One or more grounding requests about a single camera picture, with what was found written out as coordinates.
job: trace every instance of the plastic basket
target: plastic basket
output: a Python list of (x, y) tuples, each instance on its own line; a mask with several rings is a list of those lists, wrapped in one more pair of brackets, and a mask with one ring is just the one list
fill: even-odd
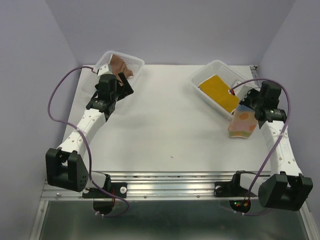
[[(96, 65), (94, 66), (94, 70), (98, 70), (102, 65), (104, 64), (108, 64), (110, 62), (111, 56), (112, 54), (118, 56), (119, 58), (121, 58), (128, 69), (130, 69), (133, 72), (133, 77), (129, 78), (129, 83), (133, 88), (133, 85), (135, 83), (135, 81), (137, 80), (141, 69), (143, 68), (143, 66), (145, 65), (145, 61), (143, 61), (140, 58), (137, 58), (135, 56), (130, 56), (121, 52), (116, 52), (116, 51), (107, 51), (101, 58), (100, 60), (96, 63)], [(98, 83), (98, 77), (96, 74), (94, 73), (89, 73), (86, 76), (85, 82), (81, 87), (81, 90), (88, 94), (89, 96), (92, 96), (94, 94), (94, 92), (96, 91), (95, 89), (95, 85)]]
[[(192, 77), (191, 83), (195, 90), (195, 93), (208, 105), (210, 105), (213, 109), (215, 109), (219, 114), (221, 114), (225, 119), (232, 120), (233, 116), (226, 111), (223, 107), (221, 107), (218, 103), (216, 103), (212, 98), (206, 95), (200, 88), (199, 85), (203, 83), (205, 80), (211, 78), (214, 75), (218, 75), (225, 84), (231, 87), (236, 82), (243, 82), (248, 80), (227, 64), (220, 60), (214, 60), (202, 67), (198, 70)], [(248, 83), (248, 85), (252, 88), (256, 88), (257, 86), (253, 83)]]

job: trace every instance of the metal frame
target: metal frame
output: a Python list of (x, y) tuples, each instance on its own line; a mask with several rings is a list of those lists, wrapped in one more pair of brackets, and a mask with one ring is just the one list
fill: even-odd
[[(108, 172), (108, 174), (111, 175), (112, 182), (128, 183), (126, 198), (128, 201), (239, 199), (239, 197), (218, 198), (213, 195), (215, 182), (230, 181), (234, 172)], [(262, 174), (269, 175), (270, 172), (265, 171)], [(92, 199), (82, 198), (82, 192), (61, 189), (45, 182), (30, 240), (38, 240), (40, 237), (49, 201), (92, 201)], [(309, 239), (320, 240), (306, 203), (303, 204), (300, 213)]]

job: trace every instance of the white table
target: white table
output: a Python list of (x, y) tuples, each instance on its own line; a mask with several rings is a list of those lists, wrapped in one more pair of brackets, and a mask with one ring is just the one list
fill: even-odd
[[(133, 84), (134, 94), (97, 132), (90, 148), (94, 171), (233, 172), (257, 171), (267, 155), (257, 128), (249, 139), (228, 137), (229, 121), (198, 98), (190, 76), (201, 65), (145, 65)], [(233, 66), (248, 79), (249, 66)], [(83, 69), (69, 121), (78, 123), (89, 97), (81, 86)], [(67, 127), (64, 138), (71, 133)], [(88, 166), (88, 156), (84, 158)]]

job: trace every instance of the gray wall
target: gray wall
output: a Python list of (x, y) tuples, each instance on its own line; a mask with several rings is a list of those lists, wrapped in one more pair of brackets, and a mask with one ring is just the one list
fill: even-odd
[(297, 0), (265, 53), (261, 77), (278, 80), (289, 91), (292, 118), (289, 136), (305, 176), (312, 177), (309, 203), (320, 227), (320, 1)]
[[(64, 132), (48, 99), (77, 61), (44, 0), (1, 0), (0, 33), (0, 239), (20, 240), (32, 229), (46, 151)], [(74, 80), (57, 93), (57, 117), (68, 117)]]
[(257, 64), (294, 0), (46, 0), (71, 51), (107, 50), (147, 64)]

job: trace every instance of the yellow cloth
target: yellow cloth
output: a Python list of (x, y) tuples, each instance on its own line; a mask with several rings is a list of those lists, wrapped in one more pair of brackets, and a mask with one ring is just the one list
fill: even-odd
[(229, 113), (237, 108), (239, 99), (229, 94), (230, 87), (218, 75), (201, 83), (199, 88)]

